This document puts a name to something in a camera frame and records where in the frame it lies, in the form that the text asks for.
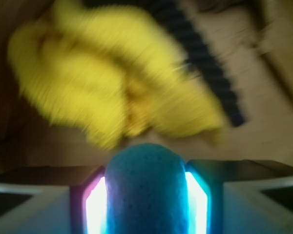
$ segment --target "light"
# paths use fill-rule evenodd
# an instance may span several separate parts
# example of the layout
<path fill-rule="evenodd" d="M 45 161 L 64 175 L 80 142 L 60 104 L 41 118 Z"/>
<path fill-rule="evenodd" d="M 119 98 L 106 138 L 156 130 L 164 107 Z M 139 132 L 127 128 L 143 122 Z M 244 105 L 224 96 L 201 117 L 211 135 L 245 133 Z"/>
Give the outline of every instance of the light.
<path fill-rule="evenodd" d="M 208 196 L 192 173 L 186 172 L 189 199 L 189 234 L 207 234 Z"/>
<path fill-rule="evenodd" d="M 186 172 L 189 200 L 189 234 L 207 234 L 208 195 L 192 173 Z M 105 177 L 91 191 L 85 202 L 87 234 L 106 233 L 107 195 Z"/>
<path fill-rule="evenodd" d="M 105 234 L 106 203 L 105 177 L 102 177 L 86 199 L 85 205 L 88 234 Z"/>

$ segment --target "blurry yellow object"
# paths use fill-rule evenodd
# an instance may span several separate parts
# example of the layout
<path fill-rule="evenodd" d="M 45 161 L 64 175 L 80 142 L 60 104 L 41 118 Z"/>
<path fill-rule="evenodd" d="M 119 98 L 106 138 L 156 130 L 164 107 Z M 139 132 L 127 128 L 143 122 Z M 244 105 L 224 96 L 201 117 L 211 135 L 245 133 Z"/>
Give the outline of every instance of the blurry yellow object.
<path fill-rule="evenodd" d="M 20 91 L 52 124 L 110 149 L 148 127 L 185 137 L 223 125 L 216 98 L 178 70 L 176 47 L 143 10 L 56 0 L 20 27 L 8 59 Z"/>

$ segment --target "blue foam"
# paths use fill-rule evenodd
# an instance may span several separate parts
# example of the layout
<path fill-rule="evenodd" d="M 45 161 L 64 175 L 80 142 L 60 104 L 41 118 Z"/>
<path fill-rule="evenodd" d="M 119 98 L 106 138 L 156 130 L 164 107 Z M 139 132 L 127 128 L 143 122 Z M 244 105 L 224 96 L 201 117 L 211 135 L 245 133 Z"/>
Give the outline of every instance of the blue foam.
<path fill-rule="evenodd" d="M 184 162 L 155 144 L 130 147 L 105 172 L 107 233 L 188 233 L 188 189 Z"/>

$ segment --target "pink light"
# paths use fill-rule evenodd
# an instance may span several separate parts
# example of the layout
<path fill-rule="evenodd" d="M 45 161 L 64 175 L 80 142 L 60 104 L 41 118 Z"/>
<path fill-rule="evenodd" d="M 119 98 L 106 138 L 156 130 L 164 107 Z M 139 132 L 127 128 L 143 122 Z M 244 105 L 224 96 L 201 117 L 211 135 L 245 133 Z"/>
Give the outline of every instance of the pink light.
<path fill-rule="evenodd" d="M 88 234 L 105 234 L 106 204 L 107 196 L 105 177 L 102 177 L 86 199 L 86 222 Z"/>

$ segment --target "yellow cloth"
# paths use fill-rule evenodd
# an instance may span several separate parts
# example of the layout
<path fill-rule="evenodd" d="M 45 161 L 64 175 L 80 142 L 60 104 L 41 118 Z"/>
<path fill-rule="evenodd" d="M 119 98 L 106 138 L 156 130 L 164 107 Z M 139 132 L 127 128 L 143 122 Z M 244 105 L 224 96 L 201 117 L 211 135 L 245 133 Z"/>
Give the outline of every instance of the yellow cloth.
<path fill-rule="evenodd" d="M 8 45 L 21 94 L 51 124 L 79 127 L 106 149 L 148 127 L 171 137 L 219 132 L 218 101 L 177 69 L 177 46 L 146 12 L 56 0 L 51 13 Z"/>

